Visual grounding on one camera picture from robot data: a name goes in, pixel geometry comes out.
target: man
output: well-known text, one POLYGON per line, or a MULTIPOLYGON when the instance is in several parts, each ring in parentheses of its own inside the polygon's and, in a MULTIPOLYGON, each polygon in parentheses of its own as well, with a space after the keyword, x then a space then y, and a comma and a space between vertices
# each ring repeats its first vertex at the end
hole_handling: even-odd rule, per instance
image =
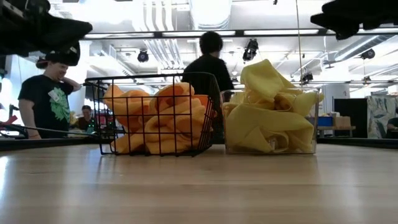
MULTIPOLYGON (((216 77, 220 91, 232 90, 234 88, 231 77, 225 62, 220 59, 220 52, 223 48, 223 39, 216 32, 209 31, 200 37, 200 50, 202 56, 193 61, 184 70, 184 73, 206 72, 216 77)), ((195 89, 195 94, 207 95, 210 87, 210 79, 206 75, 185 75, 183 82, 191 83, 195 89)))
MULTIPOLYGON (((19 109, 27 127, 59 131, 69 130, 70 110, 68 95, 81 86, 65 77, 68 60, 63 55, 48 54, 36 63, 44 68, 43 75, 36 75, 23 82, 19 93, 19 109)), ((28 129, 29 139, 62 138, 65 133, 28 129)))
POLYGON ((84 105, 81 107, 83 117, 78 119, 78 127, 80 130, 87 131, 90 126, 94 127, 94 118, 91 116, 91 107, 84 105))
POLYGON ((398 118, 391 118, 387 123, 387 139, 398 139, 398 118))

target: desk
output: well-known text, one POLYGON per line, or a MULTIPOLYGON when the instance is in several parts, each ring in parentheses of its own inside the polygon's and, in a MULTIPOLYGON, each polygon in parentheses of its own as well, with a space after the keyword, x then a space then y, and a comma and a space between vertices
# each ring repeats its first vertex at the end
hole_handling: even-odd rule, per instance
POLYGON ((396 151, 100 156, 95 145, 0 153, 0 223, 398 222, 396 151))
POLYGON ((355 130, 356 127, 334 127, 334 126, 318 126, 318 131, 319 131, 319 137, 324 138, 325 137, 325 131, 327 130, 332 130, 333 135, 335 135, 335 131, 349 131, 349 136, 352 138, 353 137, 353 130, 355 130))

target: ceiling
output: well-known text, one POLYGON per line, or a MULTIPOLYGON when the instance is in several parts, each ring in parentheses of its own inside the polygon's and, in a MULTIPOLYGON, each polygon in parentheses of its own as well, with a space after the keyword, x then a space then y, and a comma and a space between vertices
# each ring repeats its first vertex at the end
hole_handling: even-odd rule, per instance
MULTIPOLYGON (((161 0, 150 1, 154 7, 156 1, 161 0)), ((189 11, 189 0, 171 1, 174 29, 192 30, 194 26, 189 11)), ((215 2, 214 0, 192 1, 202 1, 203 4, 215 2)), ((53 4, 53 14, 92 23, 92 33, 139 31, 134 30, 134 23, 138 18, 135 13, 136 5, 132 1, 80 0, 79 3, 67 3, 65 0, 64 2, 54 0, 50 2, 53 4)), ((272 0, 232 0, 227 29, 297 29, 298 26, 300 29, 318 28, 310 22, 310 16, 321 12, 322 5, 328 1, 298 0, 297 2, 296 7, 295 0, 279 0, 276 5, 273 5, 272 0)), ((155 9, 152 12, 155 21, 155 9)), ((249 38, 225 38, 221 58, 226 62, 231 76, 239 76, 245 65, 267 58, 289 80, 299 80, 300 68, 306 64, 308 65, 305 71, 312 72, 314 80, 361 80, 365 75, 372 75, 372 80, 398 78, 396 69, 381 73, 397 64, 395 61, 397 53, 394 52, 398 49, 397 36, 372 47, 376 56, 371 60, 352 57, 334 63, 333 68, 326 69, 327 66, 322 65, 324 60, 330 60, 323 53, 333 54, 361 41, 362 38, 363 36, 354 36, 348 40, 337 41, 333 36, 301 37, 300 40, 298 37, 258 37, 259 54, 254 60, 246 63, 243 62, 242 55, 249 38)), ((147 48, 143 40, 95 40, 95 42, 100 42, 103 46, 113 46, 118 52, 118 61, 135 74, 158 72, 159 62, 150 50, 148 62, 137 61, 139 49, 147 48)), ((184 65, 188 65, 199 56, 197 40, 177 39, 177 45, 184 65)), ((106 65, 103 60, 98 60, 95 56, 89 59, 89 63, 95 67, 89 76, 98 76, 99 73, 121 75, 117 70, 109 72, 110 67, 114 65, 106 65)))

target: dark hair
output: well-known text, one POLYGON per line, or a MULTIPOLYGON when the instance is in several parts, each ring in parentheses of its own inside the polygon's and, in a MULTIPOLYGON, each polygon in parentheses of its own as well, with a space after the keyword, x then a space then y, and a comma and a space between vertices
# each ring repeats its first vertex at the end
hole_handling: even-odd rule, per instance
POLYGON ((84 106, 82 106, 82 107, 81 107, 81 110, 85 110, 85 109, 87 109, 87 110, 90 110, 90 111, 91 111, 91 107, 90 107, 90 106, 88 106, 88 105, 84 105, 84 106))
POLYGON ((208 31, 200 37, 199 44, 202 54, 220 52, 223 48, 223 39, 216 32, 208 31))

